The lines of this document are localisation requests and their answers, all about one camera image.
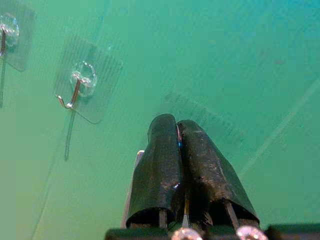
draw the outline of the metal hook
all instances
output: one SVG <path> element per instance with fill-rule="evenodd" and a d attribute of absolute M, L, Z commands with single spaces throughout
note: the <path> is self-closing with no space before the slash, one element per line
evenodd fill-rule
<path fill-rule="evenodd" d="M 1 27 L 2 30 L 2 41 L 1 41 L 1 50 L 0 50 L 0 56 L 5 54 L 6 50 L 6 31 L 3 27 Z"/>
<path fill-rule="evenodd" d="M 58 98 L 59 102 L 61 103 L 61 105 L 66 108 L 66 109 L 70 109 L 74 106 L 77 96 L 78 96 L 78 92 L 79 92 L 79 88 L 80 88 L 80 84 L 81 84 L 81 79 L 77 78 L 76 79 L 76 84 L 75 84 L 75 88 L 74 88 L 74 92 L 71 98 L 71 102 L 65 104 L 65 101 L 63 100 L 62 96 L 60 95 L 56 95 L 56 97 Z"/>

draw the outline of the metal screw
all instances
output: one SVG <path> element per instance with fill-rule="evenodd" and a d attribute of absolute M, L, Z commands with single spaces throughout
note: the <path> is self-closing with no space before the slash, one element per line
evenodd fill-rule
<path fill-rule="evenodd" d="M 258 228 L 243 225 L 236 230 L 240 240 L 268 240 L 267 236 Z"/>
<path fill-rule="evenodd" d="M 175 231 L 171 240 L 203 240 L 202 237 L 192 228 L 182 227 Z"/>

